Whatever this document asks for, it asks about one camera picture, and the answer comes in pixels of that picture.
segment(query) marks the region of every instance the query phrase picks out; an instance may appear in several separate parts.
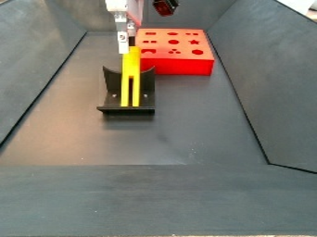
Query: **gray wall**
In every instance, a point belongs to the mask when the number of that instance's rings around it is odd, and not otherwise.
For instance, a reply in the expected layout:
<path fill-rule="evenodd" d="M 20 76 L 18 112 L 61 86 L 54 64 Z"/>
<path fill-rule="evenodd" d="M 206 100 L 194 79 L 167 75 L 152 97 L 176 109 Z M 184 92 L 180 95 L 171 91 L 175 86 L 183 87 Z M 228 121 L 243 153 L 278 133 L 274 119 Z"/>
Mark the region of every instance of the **gray wall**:
<path fill-rule="evenodd" d="M 160 17 L 152 8 L 152 0 L 144 1 L 143 27 L 179 27 L 207 29 L 223 15 L 235 0 L 180 0 L 171 17 Z M 72 18 L 88 31 L 115 31 L 112 15 L 104 0 L 57 0 Z"/>
<path fill-rule="evenodd" d="M 208 35 L 270 162 L 317 171 L 317 24 L 239 0 Z"/>
<path fill-rule="evenodd" d="M 85 31 L 53 0 L 0 5 L 0 143 Z"/>

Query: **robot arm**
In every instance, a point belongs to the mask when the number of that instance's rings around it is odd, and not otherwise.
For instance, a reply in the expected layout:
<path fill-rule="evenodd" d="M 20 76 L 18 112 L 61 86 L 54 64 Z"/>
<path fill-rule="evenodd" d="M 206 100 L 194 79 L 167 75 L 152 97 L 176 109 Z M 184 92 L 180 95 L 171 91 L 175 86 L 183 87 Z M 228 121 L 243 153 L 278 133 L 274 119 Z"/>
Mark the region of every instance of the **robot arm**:
<path fill-rule="evenodd" d="M 105 0 L 117 31 L 119 54 L 128 53 L 128 37 L 136 34 L 141 25 L 143 0 Z"/>
<path fill-rule="evenodd" d="M 117 31 L 119 54 L 128 53 L 128 38 L 135 37 L 141 25 L 143 0 L 105 0 Z M 153 8 L 161 16 L 169 16 L 177 7 L 177 0 L 153 0 Z"/>

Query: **gray floor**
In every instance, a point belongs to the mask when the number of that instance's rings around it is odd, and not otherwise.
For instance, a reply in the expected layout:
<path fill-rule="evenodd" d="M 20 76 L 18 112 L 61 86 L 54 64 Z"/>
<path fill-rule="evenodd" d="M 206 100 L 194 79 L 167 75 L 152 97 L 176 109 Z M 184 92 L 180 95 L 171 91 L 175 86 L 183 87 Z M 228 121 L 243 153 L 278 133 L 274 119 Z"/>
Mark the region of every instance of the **gray floor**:
<path fill-rule="evenodd" d="M 267 166 L 222 65 L 159 76 L 152 118 L 105 118 L 89 34 L 0 150 L 0 235 L 317 234 L 317 176 Z"/>

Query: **dark gray surface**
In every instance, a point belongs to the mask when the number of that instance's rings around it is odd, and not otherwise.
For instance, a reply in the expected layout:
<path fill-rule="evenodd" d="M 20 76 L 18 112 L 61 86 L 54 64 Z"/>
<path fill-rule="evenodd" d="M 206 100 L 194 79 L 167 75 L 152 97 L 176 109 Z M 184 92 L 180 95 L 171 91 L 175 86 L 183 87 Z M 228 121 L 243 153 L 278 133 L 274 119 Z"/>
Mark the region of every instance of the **dark gray surface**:
<path fill-rule="evenodd" d="M 0 22 L 1 143 L 85 31 L 48 0 L 6 2 Z"/>
<path fill-rule="evenodd" d="M 317 176 L 266 165 L 218 58 L 157 77 L 152 120 L 104 119 L 115 44 L 84 38 L 1 147 L 0 236 L 315 235 Z"/>
<path fill-rule="evenodd" d="M 56 0 L 87 31 L 116 31 L 104 0 Z"/>
<path fill-rule="evenodd" d="M 0 236 L 317 234 L 317 176 L 284 168 L 1 167 L 0 189 Z"/>
<path fill-rule="evenodd" d="M 317 171 L 317 24 L 239 0 L 208 35 L 272 164 Z"/>
<path fill-rule="evenodd" d="M 263 164 L 219 61 L 211 77 L 156 76 L 156 115 L 107 118 L 101 67 L 115 33 L 89 34 L 1 149 L 0 165 Z"/>
<path fill-rule="evenodd" d="M 107 12 L 104 0 L 56 0 L 87 31 L 116 31 L 113 17 Z M 143 27 L 207 29 L 223 15 L 235 0 L 180 0 L 171 17 L 160 17 L 152 0 L 144 0 Z"/>

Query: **star-shaped hole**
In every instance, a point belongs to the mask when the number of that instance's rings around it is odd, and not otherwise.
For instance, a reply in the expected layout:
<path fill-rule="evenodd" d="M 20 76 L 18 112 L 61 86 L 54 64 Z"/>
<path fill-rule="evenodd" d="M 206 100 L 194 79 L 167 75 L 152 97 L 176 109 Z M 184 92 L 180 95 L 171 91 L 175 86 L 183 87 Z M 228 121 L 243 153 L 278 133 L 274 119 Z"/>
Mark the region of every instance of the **star-shaped hole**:
<path fill-rule="evenodd" d="M 191 44 L 199 44 L 199 41 L 192 40 L 192 41 L 190 41 L 190 43 Z"/>

